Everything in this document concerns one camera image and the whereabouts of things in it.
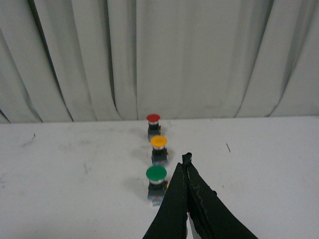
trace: red button cap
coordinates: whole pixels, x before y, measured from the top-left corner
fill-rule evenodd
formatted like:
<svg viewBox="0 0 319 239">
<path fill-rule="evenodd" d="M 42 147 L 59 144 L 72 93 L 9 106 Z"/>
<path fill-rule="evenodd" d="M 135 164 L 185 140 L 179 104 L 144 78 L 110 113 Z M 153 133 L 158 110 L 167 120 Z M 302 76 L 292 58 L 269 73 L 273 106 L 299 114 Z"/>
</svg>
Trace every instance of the red button cap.
<svg viewBox="0 0 319 239">
<path fill-rule="evenodd" d="M 160 116 L 158 114 L 151 114 L 151 115 L 148 115 L 146 117 L 146 119 L 149 121 L 149 122 L 156 122 L 160 119 Z"/>
</svg>

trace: green button cap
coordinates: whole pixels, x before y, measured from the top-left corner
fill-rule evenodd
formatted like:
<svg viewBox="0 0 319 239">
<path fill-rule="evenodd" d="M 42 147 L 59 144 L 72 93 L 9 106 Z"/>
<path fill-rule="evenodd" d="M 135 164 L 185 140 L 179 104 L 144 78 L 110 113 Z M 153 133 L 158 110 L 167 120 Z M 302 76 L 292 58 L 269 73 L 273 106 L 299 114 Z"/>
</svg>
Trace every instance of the green button cap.
<svg viewBox="0 0 319 239">
<path fill-rule="evenodd" d="M 166 175 L 166 169 L 160 165 L 152 166 L 146 171 L 147 178 L 153 181 L 164 179 Z"/>
</svg>

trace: yellow button cap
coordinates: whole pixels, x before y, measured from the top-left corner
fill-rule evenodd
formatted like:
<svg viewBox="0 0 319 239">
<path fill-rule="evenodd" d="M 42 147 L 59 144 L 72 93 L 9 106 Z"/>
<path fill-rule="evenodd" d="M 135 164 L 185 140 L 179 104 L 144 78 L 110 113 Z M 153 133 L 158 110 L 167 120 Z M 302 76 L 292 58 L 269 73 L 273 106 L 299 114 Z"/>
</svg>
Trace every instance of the yellow button cap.
<svg viewBox="0 0 319 239">
<path fill-rule="evenodd" d="M 151 144 L 153 147 L 162 148 L 167 143 L 167 139 L 161 135 L 155 135 L 151 138 Z"/>
</svg>

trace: table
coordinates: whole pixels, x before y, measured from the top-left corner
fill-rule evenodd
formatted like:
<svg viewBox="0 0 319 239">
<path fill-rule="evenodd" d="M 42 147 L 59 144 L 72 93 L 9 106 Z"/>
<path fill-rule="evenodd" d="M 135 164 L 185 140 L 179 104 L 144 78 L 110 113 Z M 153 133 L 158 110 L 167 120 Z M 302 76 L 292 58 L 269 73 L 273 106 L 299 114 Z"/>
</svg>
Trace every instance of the table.
<svg viewBox="0 0 319 239">
<path fill-rule="evenodd" d="M 191 152 L 258 238 L 318 238 L 319 117 L 160 124 L 167 180 Z M 147 201 L 147 129 L 145 120 L 1 124 L 0 238 L 142 238 L 158 210 Z"/>
</svg>

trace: curtain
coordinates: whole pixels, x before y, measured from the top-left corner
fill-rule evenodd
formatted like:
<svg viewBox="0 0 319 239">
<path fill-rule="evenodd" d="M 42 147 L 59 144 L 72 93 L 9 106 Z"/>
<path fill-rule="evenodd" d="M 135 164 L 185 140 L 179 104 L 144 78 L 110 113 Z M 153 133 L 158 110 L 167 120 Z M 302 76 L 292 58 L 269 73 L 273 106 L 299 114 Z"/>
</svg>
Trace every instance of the curtain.
<svg viewBox="0 0 319 239">
<path fill-rule="evenodd" d="M 318 0 L 2 0 L 0 122 L 319 115 Z"/>
</svg>

